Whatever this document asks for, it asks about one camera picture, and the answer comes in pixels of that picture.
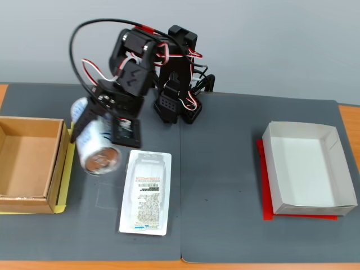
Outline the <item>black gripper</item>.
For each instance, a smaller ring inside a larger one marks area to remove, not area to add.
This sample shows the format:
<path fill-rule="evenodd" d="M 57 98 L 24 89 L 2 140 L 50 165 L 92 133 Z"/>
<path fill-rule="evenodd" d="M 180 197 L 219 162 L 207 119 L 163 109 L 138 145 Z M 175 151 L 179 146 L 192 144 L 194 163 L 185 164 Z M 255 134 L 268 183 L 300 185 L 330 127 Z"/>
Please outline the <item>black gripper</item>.
<path fill-rule="evenodd" d="M 134 96 L 115 82 L 99 80 L 91 89 L 92 97 L 78 99 L 71 106 L 74 123 L 71 143 L 74 143 L 86 126 L 102 115 L 102 107 L 117 117 L 137 118 L 144 103 L 143 96 Z"/>

